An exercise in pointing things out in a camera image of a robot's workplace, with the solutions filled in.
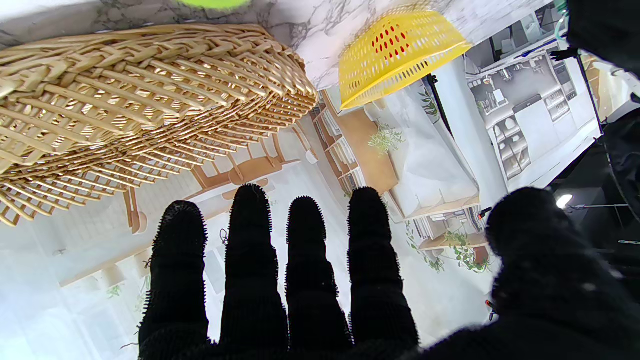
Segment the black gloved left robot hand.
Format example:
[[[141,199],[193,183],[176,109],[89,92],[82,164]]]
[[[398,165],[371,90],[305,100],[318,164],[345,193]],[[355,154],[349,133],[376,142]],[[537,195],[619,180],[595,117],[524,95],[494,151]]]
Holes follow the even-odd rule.
[[[569,0],[567,42],[640,75],[640,2]]]

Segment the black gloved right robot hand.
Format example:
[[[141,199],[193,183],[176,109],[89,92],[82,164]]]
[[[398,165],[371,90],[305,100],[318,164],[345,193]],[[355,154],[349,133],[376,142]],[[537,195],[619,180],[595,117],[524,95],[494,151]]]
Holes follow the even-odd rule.
[[[553,195],[522,187],[492,209],[486,236],[502,261],[498,318],[423,348],[403,293],[386,205],[372,187],[349,202],[350,317],[338,303],[316,201],[290,206],[286,304],[263,189],[245,184],[231,207],[218,342],[208,335],[207,232],[192,202],[164,212],[150,258],[140,360],[637,360],[639,303]]]

